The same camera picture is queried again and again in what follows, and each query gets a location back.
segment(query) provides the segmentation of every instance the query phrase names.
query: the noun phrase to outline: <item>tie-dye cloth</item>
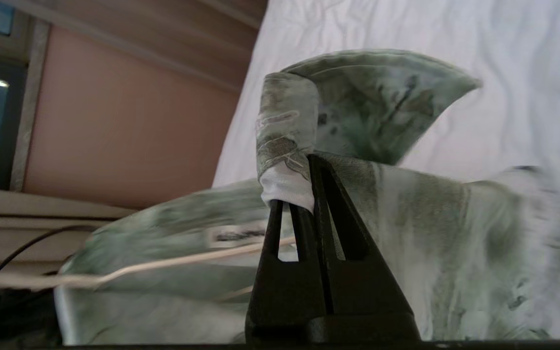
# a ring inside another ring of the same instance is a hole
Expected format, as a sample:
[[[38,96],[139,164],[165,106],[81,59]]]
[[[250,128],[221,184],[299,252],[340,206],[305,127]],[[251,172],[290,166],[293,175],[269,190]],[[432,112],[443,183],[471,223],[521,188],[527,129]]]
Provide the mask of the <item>tie-dye cloth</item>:
[[[476,80],[399,51],[326,55],[278,77],[265,86],[262,119],[298,111],[317,126],[260,128],[259,175],[284,161],[307,179],[287,157],[303,162],[312,151],[330,162],[423,339],[560,338],[560,201],[549,178],[517,168],[462,184],[393,166]],[[295,82],[305,93],[294,94]],[[268,147],[280,139],[284,153]],[[261,194],[253,179],[140,211],[93,233],[62,272],[103,275],[260,241]],[[282,235],[292,235],[288,213]],[[294,261],[295,248],[279,257]],[[126,275],[96,291],[59,288],[65,344],[241,342],[249,295],[231,293],[253,284],[257,264],[250,254]]]

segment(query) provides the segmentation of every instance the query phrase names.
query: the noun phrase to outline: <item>wooden panel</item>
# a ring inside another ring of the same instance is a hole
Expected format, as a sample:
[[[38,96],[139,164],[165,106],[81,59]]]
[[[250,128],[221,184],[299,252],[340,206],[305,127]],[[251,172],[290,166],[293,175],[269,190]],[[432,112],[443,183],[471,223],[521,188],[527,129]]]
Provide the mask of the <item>wooden panel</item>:
[[[42,235],[46,230],[0,230],[0,262],[13,251],[31,239]],[[31,246],[14,261],[40,262],[63,261],[77,252],[89,237],[89,232],[62,232]]]
[[[53,26],[24,191],[146,208],[209,188],[238,98]]]
[[[222,7],[214,2],[209,6],[208,0],[4,0],[58,26],[233,91],[241,89],[256,41],[258,28],[252,26],[252,18],[262,11],[260,4],[249,7],[245,1]]]
[[[102,204],[0,191],[0,216],[71,217],[76,219],[84,217],[116,220],[134,212],[136,211]]]

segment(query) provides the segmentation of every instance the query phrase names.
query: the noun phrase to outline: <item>wooden ceiling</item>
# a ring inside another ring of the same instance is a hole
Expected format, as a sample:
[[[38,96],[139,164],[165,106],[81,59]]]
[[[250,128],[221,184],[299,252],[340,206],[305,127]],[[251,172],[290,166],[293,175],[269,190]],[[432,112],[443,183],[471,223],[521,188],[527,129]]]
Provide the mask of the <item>wooden ceiling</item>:
[[[240,91],[266,0],[3,0],[57,26]]]

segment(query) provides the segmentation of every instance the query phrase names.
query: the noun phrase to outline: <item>pink wall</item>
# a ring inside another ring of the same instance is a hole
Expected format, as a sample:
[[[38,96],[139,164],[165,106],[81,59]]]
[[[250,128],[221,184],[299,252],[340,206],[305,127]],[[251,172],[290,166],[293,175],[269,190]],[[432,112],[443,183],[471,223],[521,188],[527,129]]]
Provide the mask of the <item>pink wall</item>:
[[[53,27],[24,191],[137,208],[208,188],[237,100]]]

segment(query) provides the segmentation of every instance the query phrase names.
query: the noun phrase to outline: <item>white bedsheet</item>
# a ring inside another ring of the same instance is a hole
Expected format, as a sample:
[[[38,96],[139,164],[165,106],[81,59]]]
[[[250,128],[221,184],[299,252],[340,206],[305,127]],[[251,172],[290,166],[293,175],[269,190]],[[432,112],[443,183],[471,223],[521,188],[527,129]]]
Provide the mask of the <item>white bedsheet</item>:
[[[447,109],[401,166],[473,181],[537,165],[560,190],[560,0],[270,0],[213,185],[256,177],[267,73],[362,48],[431,55],[484,84]]]

